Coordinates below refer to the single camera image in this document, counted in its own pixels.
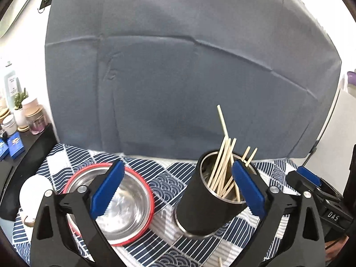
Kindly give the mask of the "person's right hand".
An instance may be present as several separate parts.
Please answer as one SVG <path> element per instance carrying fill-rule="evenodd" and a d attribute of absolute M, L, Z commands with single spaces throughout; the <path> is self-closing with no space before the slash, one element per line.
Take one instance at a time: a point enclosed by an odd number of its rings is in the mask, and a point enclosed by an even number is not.
<path fill-rule="evenodd" d="M 337 255 L 341 252 L 342 248 L 347 243 L 348 239 L 348 236 L 342 236 L 341 238 L 338 238 L 334 241 L 325 243 L 326 265 L 331 263 L 337 257 Z"/>

